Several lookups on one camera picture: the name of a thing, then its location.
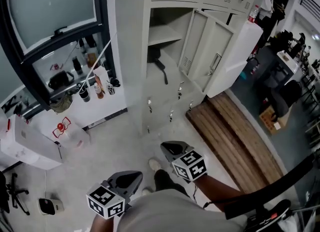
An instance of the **black pants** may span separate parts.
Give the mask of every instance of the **black pants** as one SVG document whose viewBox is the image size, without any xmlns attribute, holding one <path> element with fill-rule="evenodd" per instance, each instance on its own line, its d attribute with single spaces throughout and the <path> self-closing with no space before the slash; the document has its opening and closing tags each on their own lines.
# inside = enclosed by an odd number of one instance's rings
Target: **black pants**
<svg viewBox="0 0 320 232">
<path fill-rule="evenodd" d="M 178 190 L 179 192 L 185 194 L 188 197 L 188 194 L 186 193 L 184 187 L 178 183 L 174 183 L 173 180 L 171 180 L 169 174 L 162 169 L 158 170 L 155 173 L 154 182 L 155 191 L 174 189 Z"/>
</svg>

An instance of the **metal railing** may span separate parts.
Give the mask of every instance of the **metal railing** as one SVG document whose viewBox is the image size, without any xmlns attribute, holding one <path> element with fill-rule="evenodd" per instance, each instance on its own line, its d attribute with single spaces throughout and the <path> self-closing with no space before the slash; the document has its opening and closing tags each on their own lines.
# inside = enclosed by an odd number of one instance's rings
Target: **metal railing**
<svg viewBox="0 0 320 232">
<path fill-rule="evenodd" d="M 314 0 L 300 0 L 300 5 L 320 22 L 320 6 Z"/>
</svg>

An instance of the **black and white marker cube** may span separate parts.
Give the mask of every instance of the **black and white marker cube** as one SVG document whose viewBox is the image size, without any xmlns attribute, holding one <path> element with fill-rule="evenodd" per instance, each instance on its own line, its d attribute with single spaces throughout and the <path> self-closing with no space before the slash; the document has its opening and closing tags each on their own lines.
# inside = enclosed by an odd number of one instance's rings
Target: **black and white marker cube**
<svg viewBox="0 0 320 232">
<path fill-rule="evenodd" d="M 125 211 L 125 199 L 96 183 L 86 194 L 88 206 L 105 219 Z"/>
<path fill-rule="evenodd" d="M 172 166 L 178 176 L 192 182 L 207 173 L 204 158 L 195 150 L 172 161 Z"/>
</svg>

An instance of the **white shoe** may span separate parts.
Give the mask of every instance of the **white shoe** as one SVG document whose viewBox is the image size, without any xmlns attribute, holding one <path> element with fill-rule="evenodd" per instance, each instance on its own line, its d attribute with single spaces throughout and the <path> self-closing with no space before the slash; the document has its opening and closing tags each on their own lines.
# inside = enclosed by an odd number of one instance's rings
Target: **white shoe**
<svg viewBox="0 0 320 232">
<path fill-rule="evenodd" d="M 162 169 L 160 163 L 153 158 L 149 159 L 149 166 L 154 172 Z"/>
<path fill-rule="evenodd" d="M 150 190 L 150 188 L 144 188 L 141 193 L 143 196 L 146 196 L 146 195 L 150 195 L 152 191 Z"/>
</svg>

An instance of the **dark gray floor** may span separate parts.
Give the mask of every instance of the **dark gray floor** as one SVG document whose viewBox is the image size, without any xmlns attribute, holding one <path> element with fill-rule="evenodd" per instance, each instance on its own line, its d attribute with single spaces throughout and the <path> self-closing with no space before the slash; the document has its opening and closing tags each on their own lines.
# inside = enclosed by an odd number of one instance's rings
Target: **dark gray floor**
<svg viewBox="0 0 320 232">
<path fill-rule="evenodd" d="M 303 108 L 302 101 L 299 100 L 292 106 L 286 127 L 282 128 L 278 133 L 271 135 L 260 120 L 259 109 L 261 102 L 257 97 L 255 80 L 264 72 L 273 55 L 269 48 L 265 47 L 261 49 L 256 56 L 260 62 L 258 71 L 254 75 L 251 75 L 250 71 L 256 65 L 256 62 L 254 60 L 249 62 L 243 70 L 246 74 L 246 79 L 239 77 L 231 87 L 231 91 L 269 136 L 284 166 L 290 171 L 311 153 L 308 139 L 305 136 L 305 125 L 310 116 L 309 112 Z M 295 185 L 301 205 L 304 205 L 306 202 L 306 192 L 311 190 L 316 172 L 316 170 L 310 171 Z"/>
</svg>

